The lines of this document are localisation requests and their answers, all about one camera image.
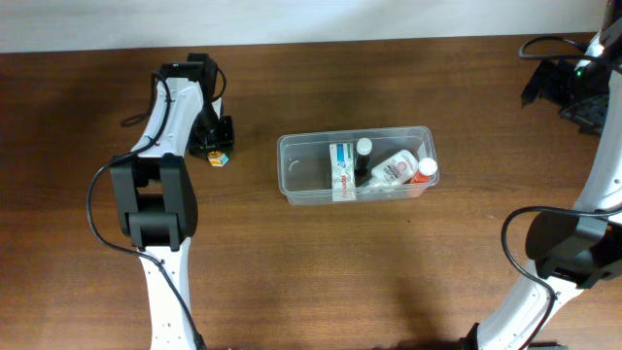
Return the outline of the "white blue medicine box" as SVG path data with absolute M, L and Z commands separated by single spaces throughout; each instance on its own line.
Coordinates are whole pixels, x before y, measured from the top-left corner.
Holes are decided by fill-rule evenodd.
M 354 175 L 354 150 L 351 143 L 329 145 L 331 164 L 332 200 L 334 202 L 357 199 Z

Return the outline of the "orange tablet tube white cap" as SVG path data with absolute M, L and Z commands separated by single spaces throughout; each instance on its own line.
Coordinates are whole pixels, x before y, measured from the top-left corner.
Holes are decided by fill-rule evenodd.
M 423 157 L 418 162 L 418 168 L 410 180 L 410 184 L 424 184 L 437 172 L 436 161 L 431 157 Z

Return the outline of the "dark bottle white cap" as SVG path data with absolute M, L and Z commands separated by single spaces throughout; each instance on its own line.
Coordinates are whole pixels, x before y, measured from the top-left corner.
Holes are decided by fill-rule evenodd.
M 370 139 L 361 138 L 358 140 L 356 144 L 356 158 L 354 168 L 354 174 L 356 177 L 362 178 L 366 175 L 370 162 L 371 151 L 372 142 Z

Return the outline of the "small gold-lid balm jar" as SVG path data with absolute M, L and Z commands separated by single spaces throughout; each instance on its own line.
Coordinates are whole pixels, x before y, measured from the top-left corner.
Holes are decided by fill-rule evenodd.
M 228 156 L 225 152 L 214 151 L 207 155 L 209 163 L 214 167 L 223 167 L 228 162 Z

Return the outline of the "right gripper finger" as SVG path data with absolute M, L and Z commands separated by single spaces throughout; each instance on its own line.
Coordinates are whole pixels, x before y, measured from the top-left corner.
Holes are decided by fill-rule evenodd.
M 526 107 L 534 103 L 544 93 L 551 89 L 551 73 L 543 69 L 536 69 L 521 92 L 521 106 Z
M 595 95 L 563 108 L 560 117 L 579 126 L 581 134 L 601 136 L 606 121 L 609 96 Z

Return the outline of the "white spray bottle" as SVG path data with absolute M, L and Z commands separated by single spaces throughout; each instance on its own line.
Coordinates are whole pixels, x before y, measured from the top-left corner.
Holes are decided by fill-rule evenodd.
M 418 168 L 419 161 L 411 152 L 398 151 L 371 169 L 371 176 L 362 188 L 400 186 L 409 182 Z

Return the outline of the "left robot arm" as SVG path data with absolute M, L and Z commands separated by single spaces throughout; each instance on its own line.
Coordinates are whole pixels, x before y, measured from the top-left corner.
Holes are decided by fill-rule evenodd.
M 144 271 L 154 349 L 205 346 L 190 311 L 189 256 L 198 207 L 186 157 L 226 163 L 234 131 L 224 112 L 225 86 L 224 72 L 206 53 L 162 64 L 152 75 L 143 134 L 128 154 L 104 167 L 121 232 L 130 241 L 125 251 Z

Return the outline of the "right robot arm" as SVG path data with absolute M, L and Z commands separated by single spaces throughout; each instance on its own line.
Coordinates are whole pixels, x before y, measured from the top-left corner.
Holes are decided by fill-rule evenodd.
M 600 138 L 573 208 L 511 212 L 501 246 L 520 277 L 501 306 L 472 326 L 460 349 L 527 349 L 569 300 L 621 274 L 621 3 L 609 0 L 599 32 L 576 54 L 537 54 L 521 102 L 553 102 L 562 118 Z

